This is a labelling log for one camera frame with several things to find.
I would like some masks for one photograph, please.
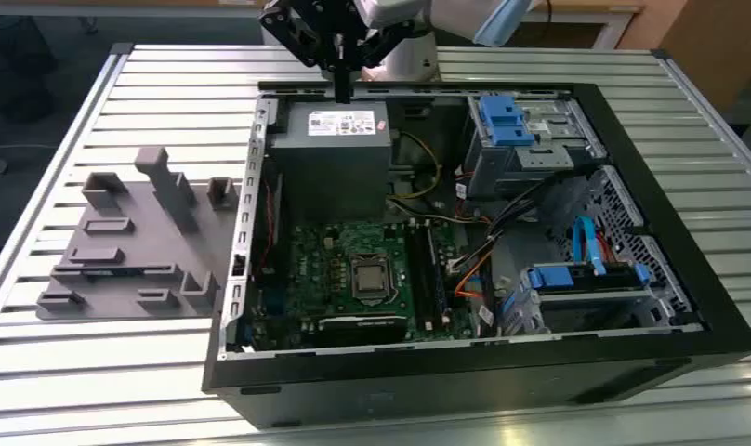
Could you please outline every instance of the gray 3d printed part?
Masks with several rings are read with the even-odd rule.
[[[138,172],[149,177],[154,197],[182,233],[198,230],[197,221],[190,215],[196,204],[193,191],[182,174],[168,171],[168,153],[162,147],[144,147],[133,162]]]
[[[239,190],[229,178],[189,185],[144,148],[150,182],[92,174],[89,205],[38,300],[41,319],[208,316],[228,275]]]

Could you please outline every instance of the black cable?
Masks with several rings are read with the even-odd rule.
[[[497,334],[497,296],[495,290],[495,283],[492,281],[492,272],[491,272],[491,256],[485,259],[483,264],[480,265],[480,289],[483,290],[483,305],[491,311],[491,314],[495,316],[492,319],[491,325],[481,322],[480,327],[480,337],[492,337]]]
[[[540,44],[547,38],[547,35],[550,34],[550,27],[551,27],[551,0],[547,0],[547,22],[544,23],[544,29],[540,31],[538,37],[530,40],[530,42],[527,42],[528,39],[519,39],[519,41],[514,43],[514,46],[536,46],[538,44]]]
[[[550,33],[551,27],[551,0],[547,0],[547,24],[544,25],[544,31],[540,32],[540,37],[538,38],[536,44],[544,41],[547,34]]]
[[[547,186],[556,183],[558,181],[572,178],[572,177],[582,177],[592,174],[599,167],[602,167],[603,162],[595,162],[588,164],[582,164],[580,166],[575,167],[571,170],[555,172],[554,174],[548,175],[540,182],[535,183],[530,186],[522,193],[516,195],[516,197],[506,204],[504,208],[499,212],[497,216],[495,217],[488,229],[485,230],[485,242],[480,245],[480,247],[467,256],[461,257],[461,259],[456,260],[452,264],[453,268],[457,268],[465,262],[468,262],[472,258],[480,255],[480,253],[485,252],[487,249],[492,248],[497,242],[497,238],[502,235],[504,226],[512,222],[516,218],[522,216],[527,211],[530,211],[535,207],[535,200],[532,199],[531,195],[538,193],[543,190]]]

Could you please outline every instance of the metal table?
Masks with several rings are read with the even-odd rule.
[[[439,59],[449,80],[600,85],[751,324],[751,154],[675,65],[578,50],[441,48]],[[614,405],[257,433],[200,392],[209,320],[37,320],[89,172],[140,178],[136,149],[154,144],[189,179],[240,177],[256,82],[316,78],[277,47],[137,46],[109,56],[0,256],[0,444],[751,442],[751,358]]]

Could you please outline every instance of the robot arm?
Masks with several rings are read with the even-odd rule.
[[[272,0],[260,23],[307,67],[321,68],[336,101],[348,103],[361,68],[376,67],[417,27],[502,46],[538,1]]]

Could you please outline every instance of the orange wire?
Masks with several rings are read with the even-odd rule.
[[[475,264],[472,269],[468,270],[468,272],[465,273],[465,276],[463,276],[461,281],[459,282],[459,284],[455,287],[455,295],[463,295],[463,296],[467,296],[467,297],[480,297],[480,295],[476,294],[476,293],[468,293],[465,291],[461,291],[461,288],[465,285],[465,281],[469,280],[469,277],[472,277],[472,274],[475,274],[475,272],[480,268],[480,265],[483,264],[483,262],[485,261],[485,259],[488,258],[488,256],[491,255],[492,252],[493,252],[493,249],[483,255],[483,257],[480,258],[480,260],[477,261],[477,263]]]

